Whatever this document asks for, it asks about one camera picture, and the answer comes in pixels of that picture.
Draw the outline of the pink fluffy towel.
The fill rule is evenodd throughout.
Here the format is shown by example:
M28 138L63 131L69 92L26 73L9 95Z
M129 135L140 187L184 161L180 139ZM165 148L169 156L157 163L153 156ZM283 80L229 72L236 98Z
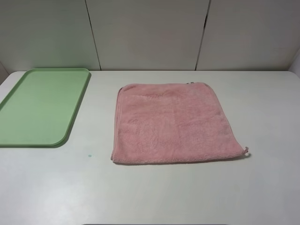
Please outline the pink fluffy towel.
M205 83L129 84L118 92L111 154L116 164L205 162L247 153Z

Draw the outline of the green plastic tray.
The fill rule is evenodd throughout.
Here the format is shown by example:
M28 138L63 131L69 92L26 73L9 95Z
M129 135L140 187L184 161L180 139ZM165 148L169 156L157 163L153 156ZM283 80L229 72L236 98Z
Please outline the green plastic tray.
M69 137L90 77L85 68L25 72L0 104L0 146L61 146Z

